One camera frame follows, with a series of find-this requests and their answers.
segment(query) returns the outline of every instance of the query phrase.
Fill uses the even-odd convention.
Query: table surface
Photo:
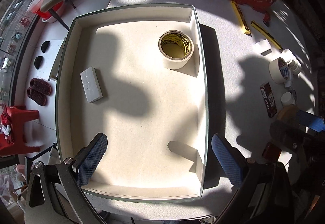
[[[282,85],[273,82],[269,62],[280,52],[261,56],[254,44],[265,37],[250,27],[251,36],[241,32],[229,0],[111,0],[108,8],[140,3],[184,3],[194,5],[202,34],[208,83],[209,137],[214,133],[225,135],[230,144],[245,157],[263,162],[262,151],[270,140],[269,126],[276,117],[269,118],[260,91],[260,85],[269,82],[277,111],[282,109],[281,96],[286,92]],[[247,5],[240,6],[247,22],[263,24],[262,13]],[[297,92],[297,106],[314,112],[316,89],[308,52],[294,14],[280,0],[271,6],[268,32],[290,49],[302,64],[302,72],[294,77],[293,89]],[[289,177],[294,181],[294,174]],[[204,191],[200,199],[177,203],[134,203],[87,195],[95,208],[111,213],[145,220],[199,219],[219,215],[235,192],[225,176],[211,148],[205,174]]]

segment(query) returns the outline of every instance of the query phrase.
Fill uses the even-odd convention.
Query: tape roll
[[[180,31],[164,33],[158,42],[162,64],[168,69],[183,67],[193,55],[193,41]]]
[[[281,57],[270,62],[269,71],[273,81],[277,84],[284,83],[289,78],[289,67]]]
[[[281,57],[286,61],[294,75],[298,75],[301,72],[300,62],[289,49],[283,50]]]

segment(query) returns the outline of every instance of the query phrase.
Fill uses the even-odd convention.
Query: cardboard tray
[[[163,68],[158,48],[169,30],[186,33],[194,54]],[[88,103],[80,73],[96,69],[103,98]],[[60,159],[102,132],[108,148],[86,193],[127,201],[170,202],[202,195],[208,140],[204,51],[194,6],[141,4],[76,17],[56,87]]]

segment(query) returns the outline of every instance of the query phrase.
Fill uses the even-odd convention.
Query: metal screw
[[[246,161],[249,163],[249,164],[254,164],[255,163],[255,159],[254,158],[247,158]]]
[[[69,165],[69,164],[72,163],[72,161],[73,161],[73,159],[72,159],[71,157],[66,158],[66,159],[64,160],[64,164],[65,164],[65,165]]]
[[[37,162],[37,163],[35,164],[35,167],[38,168],[38,167],[41,167],[41,165],[42,165],[42,162]]]

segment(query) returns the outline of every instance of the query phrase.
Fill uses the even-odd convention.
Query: red plastic stool
[[[39,118],[38,110],[26,110],[26,106],[6,107],[11,120],[11,131],[14,143],[9,144],[0,140],[0,155],[29,154],[40,152],[39,146],[26,146],[24,144],[24,123]]]

